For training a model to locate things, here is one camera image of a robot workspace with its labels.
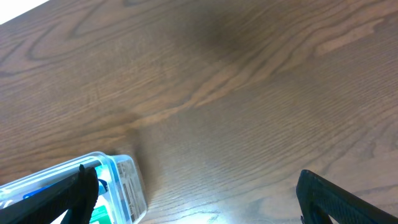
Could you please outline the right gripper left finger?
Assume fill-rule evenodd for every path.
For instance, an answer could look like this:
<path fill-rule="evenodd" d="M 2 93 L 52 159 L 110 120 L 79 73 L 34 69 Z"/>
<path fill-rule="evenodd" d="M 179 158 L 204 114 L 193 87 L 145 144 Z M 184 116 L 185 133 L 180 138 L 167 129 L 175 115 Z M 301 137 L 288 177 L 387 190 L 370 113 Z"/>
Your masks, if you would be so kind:
<path fill-rule="evenodd" d="M 89 224 L 99 195 L 93 167 L 79 171 L 31 197 L 1 210 L 1 223 L 52 223 L 63 213 L 62 223 Z"/>

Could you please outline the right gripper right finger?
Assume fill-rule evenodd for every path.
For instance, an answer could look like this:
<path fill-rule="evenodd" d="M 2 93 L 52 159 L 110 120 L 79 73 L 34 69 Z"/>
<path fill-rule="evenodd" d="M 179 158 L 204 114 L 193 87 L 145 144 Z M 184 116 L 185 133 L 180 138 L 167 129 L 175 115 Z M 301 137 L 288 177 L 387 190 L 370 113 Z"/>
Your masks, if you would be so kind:
<path fill-rule="evenodd" d="M 397 217 L 320 177 L 302 170 L 296 186 L 303 224 L 395 224 Z"/>

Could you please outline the white blue Panadol box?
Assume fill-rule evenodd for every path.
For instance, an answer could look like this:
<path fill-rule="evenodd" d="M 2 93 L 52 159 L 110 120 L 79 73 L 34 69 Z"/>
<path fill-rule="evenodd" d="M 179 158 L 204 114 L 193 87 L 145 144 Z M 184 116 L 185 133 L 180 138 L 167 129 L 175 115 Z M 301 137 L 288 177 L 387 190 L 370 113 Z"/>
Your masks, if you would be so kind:
<path fill-rule="evenodd" d="M 98 205 L 94 208 L 89 224 L 113 224 L 110 210 L 107 205 Z"/>

